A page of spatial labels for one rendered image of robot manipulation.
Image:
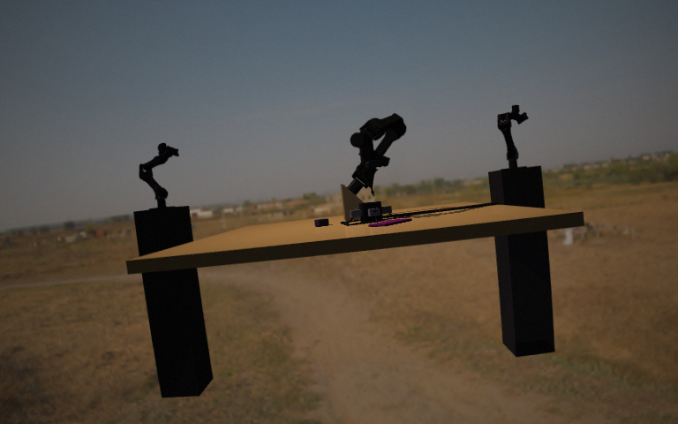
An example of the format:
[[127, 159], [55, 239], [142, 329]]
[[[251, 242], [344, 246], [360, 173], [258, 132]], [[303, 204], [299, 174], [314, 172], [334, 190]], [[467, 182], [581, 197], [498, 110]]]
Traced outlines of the purple rectangular block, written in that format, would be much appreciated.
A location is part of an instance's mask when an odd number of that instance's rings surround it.
[[412, 218], [395, 219], [395, 220], [390, 220], [390, 221], [385, 221], [385, 222], [380, 222], [380, 223], [372, 223], [372, 224], [368, 224], [368, 226], [369, 227], [389, 226], [389, 225], [393, 225], [393, 224], [397, 224], [397, 223], [405, 223], [405, 222], [409, 222], [409, 221], [412, 221]]

